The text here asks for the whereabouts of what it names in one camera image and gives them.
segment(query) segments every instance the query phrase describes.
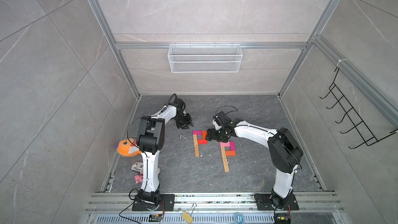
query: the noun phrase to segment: orange plush toy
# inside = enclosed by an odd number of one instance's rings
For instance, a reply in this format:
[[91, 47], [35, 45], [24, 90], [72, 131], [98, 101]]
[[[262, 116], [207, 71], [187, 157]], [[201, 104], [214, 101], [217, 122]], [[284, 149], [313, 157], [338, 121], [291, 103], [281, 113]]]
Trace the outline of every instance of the orange plush toy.
[[123, 157], [134, 157], [135, 155], [141, 154], [140, 150], [134, 146], [137, 145], [137, 140], [135, 138], [130, 138], [130, 141], [131, 142], [125, 139], [119, 142], [117, 152]]

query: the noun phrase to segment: pink plush toy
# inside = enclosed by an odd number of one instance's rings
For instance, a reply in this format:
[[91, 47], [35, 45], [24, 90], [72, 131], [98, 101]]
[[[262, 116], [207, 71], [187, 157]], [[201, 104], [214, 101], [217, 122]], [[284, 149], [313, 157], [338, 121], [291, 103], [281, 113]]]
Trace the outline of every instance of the pink plush toy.
[[142, 176], [142, 175], [136, 175], [134, 177], [135, 183], [141, 183], [143, 179], [144, 179], [144, 176]]

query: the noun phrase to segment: wooden ruler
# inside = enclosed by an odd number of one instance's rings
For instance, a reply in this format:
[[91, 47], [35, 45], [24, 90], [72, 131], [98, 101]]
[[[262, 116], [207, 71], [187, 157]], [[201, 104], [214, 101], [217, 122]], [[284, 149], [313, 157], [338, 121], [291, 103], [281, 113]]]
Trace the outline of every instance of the wooden ruler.
[[195, 157], [199, 157], [198, 136], [196, 134], [193, 135], [193, 148], [195, 149]]
[[221, 147], [221, 157], [222, 158], [226, 158], [226, 153], [225, 153], [225, 147], [224, 146]]
[[223, 158], [222, 163], [224, 164], [224, 171], [229, 172], [228, 160], [226, 158]]
[[228, 160], [226, 159], [224, 146], [221, 147], [221, 157], [222, 157], [222, 164], [224, 165], [224, 171], [229, 172]]

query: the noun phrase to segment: tape roll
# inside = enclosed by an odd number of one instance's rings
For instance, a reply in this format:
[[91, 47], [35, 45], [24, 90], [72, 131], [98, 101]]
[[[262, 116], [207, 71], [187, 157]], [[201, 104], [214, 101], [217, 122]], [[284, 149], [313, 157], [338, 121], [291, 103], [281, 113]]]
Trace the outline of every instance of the tape roll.
[[244, 223], [245, 223], [245, 216], [242, 213], [235, 213], [234, 224], [244, 224]]

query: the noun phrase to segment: black mounting plate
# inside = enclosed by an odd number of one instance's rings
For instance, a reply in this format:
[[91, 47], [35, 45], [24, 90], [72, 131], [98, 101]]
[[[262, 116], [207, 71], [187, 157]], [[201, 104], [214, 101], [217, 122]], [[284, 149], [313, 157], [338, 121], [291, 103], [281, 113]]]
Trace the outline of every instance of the black mounting plate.
[[[164, 211], [173, 211], [175, 195], [172, 194], [160, 194], [160, 202], [164, 202]], [[162, 203], [159, 204], [159, 208], [156, 211], [162, 211]], [[132, 211], [148, 211], [148, 209], [141, 202], [134, 202], [132, 204]]]
[[[271, 194], [255, 194], [254, 199], [257, 203], [257, 210], [275, 210], [275, 208], [271, 205]], [[299, 205], [297, 204], [296, 196], [292, 195], [288, 200], [288, 205], [290, 205], [290, 210], [299, 210]], [[278, 210], [289, 210], [289, 207], [285, 207], [284, 209]]]

